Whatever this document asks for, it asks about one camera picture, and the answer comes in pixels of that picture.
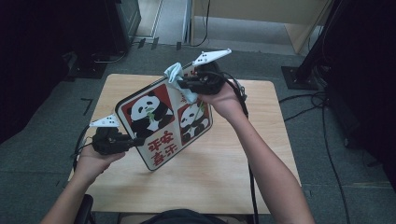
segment panda ear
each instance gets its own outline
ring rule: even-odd
[[[150,92],[148,93],[148,96],[155,96],[155,92],[154,92],[154,91],[150,91]]]

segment hand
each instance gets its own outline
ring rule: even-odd
[[[91,185],[96,177],[110,166],[111,162],[124,156],[125,152],[103,156],[96,152],[92,145],[88,145],[81,151],[73,179]]]
[[[199,95],[204,102],[213,105],[215,110],[225,119],[229,120],[232,116],[243,114],[242,106],[233,92],[233,88],[225,83],[220,92],[216,95]]]

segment panda face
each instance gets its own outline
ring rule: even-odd
[[[147,117],[160,104],[160,100],[156,96],[143,96],[137,100],[131,109],[131,119],[138,120]]]
[[[180,127],[184,128],[187,125],[192,125],[192,123],[200,118],[204,112],[199,108],[198,104],[193,104],[187,107],[183,114],[181,115]]]

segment forearm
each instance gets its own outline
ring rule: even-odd
[[[268,208],[277,222],[313,223],[301,187],[243,114],[229,119]]]
[[[41,223],[74,223],[88,186],[72,178]]]

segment person's left arm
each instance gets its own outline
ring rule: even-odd
[[[46,223],[74,223],[78,209],[88,187],[113,161],[125,156],[125,152],[102,156],[92,146],[82,149],[73,177],[61,193],[55,204],[41,220]]]

